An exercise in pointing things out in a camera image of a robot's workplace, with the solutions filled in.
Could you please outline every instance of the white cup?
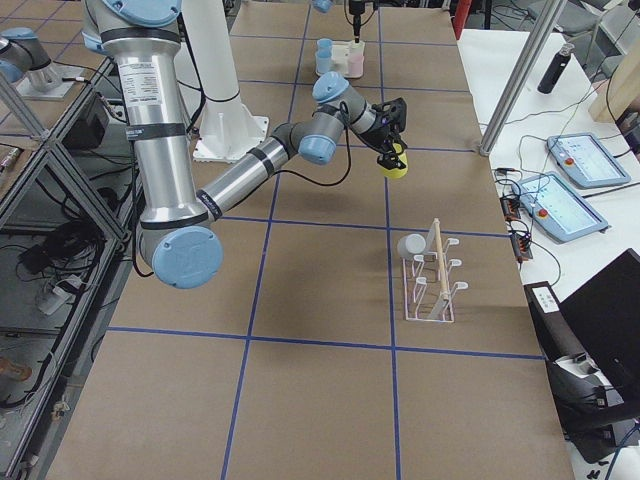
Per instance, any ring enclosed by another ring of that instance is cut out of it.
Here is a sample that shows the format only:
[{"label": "white cup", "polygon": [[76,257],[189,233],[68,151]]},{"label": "white cup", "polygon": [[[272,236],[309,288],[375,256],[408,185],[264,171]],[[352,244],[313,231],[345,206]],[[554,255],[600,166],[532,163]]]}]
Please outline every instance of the white cup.
[{"label": "white cup", "polygon": [[414,255],[420,255],[427,248],[427,241],[419,233],[412,233],[398,240],[398,255],[405,260],[413,260]]}]

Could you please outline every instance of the white mounting pole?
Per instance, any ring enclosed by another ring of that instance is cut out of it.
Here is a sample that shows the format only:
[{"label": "white mounting pole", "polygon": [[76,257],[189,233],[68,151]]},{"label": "white mounting pole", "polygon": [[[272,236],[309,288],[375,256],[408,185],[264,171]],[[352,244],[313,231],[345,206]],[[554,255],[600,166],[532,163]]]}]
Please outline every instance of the white mounting pole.
[{"label": "white mounting pole", "polygon": [[183,0],[182,14],[209,99],[193,154],[199,161],[235,162],[265,139],[269,119],[254,117],[240,99],[222,0]]}]

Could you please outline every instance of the yellow object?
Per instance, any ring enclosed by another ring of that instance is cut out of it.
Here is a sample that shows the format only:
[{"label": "yellow object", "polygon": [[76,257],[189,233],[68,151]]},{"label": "yellow object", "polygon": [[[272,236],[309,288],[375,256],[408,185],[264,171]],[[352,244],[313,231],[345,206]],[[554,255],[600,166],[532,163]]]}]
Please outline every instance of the yellow object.
[{"label": "yellow object", "polygon": [[[402,146],[398,145],[397,143],[393,144],[393,148],[396,149],[396,152],[401,152],[402,151]],[[407,161],[407,153],[406,151],[404,153],[402,153],[401,155],[399,155],[400,161],[402,163],[404,163],[406,165],[405,168],[394,168],[392,170],[387,170],[384,167],[380,167],[380,169],[382,170],[382,174],[387,177],[387,178],[402,178],[407,174],[407,171],[409,170],[409,162]]]}]

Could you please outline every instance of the light blue joint cap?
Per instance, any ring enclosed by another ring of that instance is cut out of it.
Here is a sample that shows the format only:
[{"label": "light blue joint cap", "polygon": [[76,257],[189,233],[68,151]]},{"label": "light blue joint cap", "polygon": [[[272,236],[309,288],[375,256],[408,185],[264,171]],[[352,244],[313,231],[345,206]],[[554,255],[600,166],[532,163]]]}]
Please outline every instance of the light blue joint cap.
[{"label": "light blue joint cap", "polygon": [[141,27],[164,27],[173,22],[182,0],[102,0],[118,16]]},{"label": "light blue joint cap", "polygon": [[0,60],[0,73],[4,75],[9,83],[17,82],[22,78],[22,70],[16,67],[13,63]]},{"label": "light blue joint cap", "polygon": [[27,27],[8,28],[2,32],[2,36],[7,40],[36,40],[38,38],[33,30]]},{"label": "light blue joint cap", "polygon": [[222,264],[222,244],[208,228],[183,227],[166,235],[153,253],[156,276],[176,288],[204,285]]},{"label": "light blue joint cap", "polygon": [[326,165],[336,151],[336,142],[326,135],[307,135],[300,141],[298,153],[305,160]]},{"label": "light blue joint cap", "polygon": [[342,75],[338,72],[327,72],[313,86],[313,99],[318,103],[330,102],[342,95],[347,88],[349,82]]},{"label": "light blue joint cap", "polygon": [[95,53],[99,53],[100,55],[107,54],[107,52],[104,51],[104,48],[102,47],[102,41],[99,38],[92,37],[85,32],[82,32],[82,36],[84,37],[84,46],[89,50]]},{"label": "light blue joint cap", "polygon": [[313,8],[321,13],[327,13],[333,6],[333,0],[313,0]]}]

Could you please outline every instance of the metal pole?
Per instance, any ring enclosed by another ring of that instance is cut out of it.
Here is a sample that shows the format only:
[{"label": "metal pole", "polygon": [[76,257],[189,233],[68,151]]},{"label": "metal pole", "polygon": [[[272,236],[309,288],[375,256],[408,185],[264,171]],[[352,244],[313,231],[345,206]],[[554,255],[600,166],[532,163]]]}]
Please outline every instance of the metal pole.
[{"label": "metal pole", "polygon": [[18,117],[33,138],[42,141],[47,139],[49,131],[2,74],[0,74],[0,100]]},{"label": "metal pole", "polygon": [[529,38],[527,38],[524,47],[522,47],[520,58],[518,58],[516,66],[513,68],[513,72],[511,72],[511,77],[509,77],[507,86],[504,88],[504,92],[502,92],[502,96],[493,112],[489,125],[487,125],[487,129],[482,137],[482,142],[480,142],[480,155],[486,157],[491,153],[502,131],[502,127],[504,127],[522,91],[522,87],[524,87],[527,77],[529,73],[531,73],[531,69],[536,63],[536,60],[538,60],[540,52],[549,34],[553,31],[560,12],[562,12],[566,3],[567,0],[548,0],[542,9],[538,20],[533,26],[533,31],[529,34]]}]

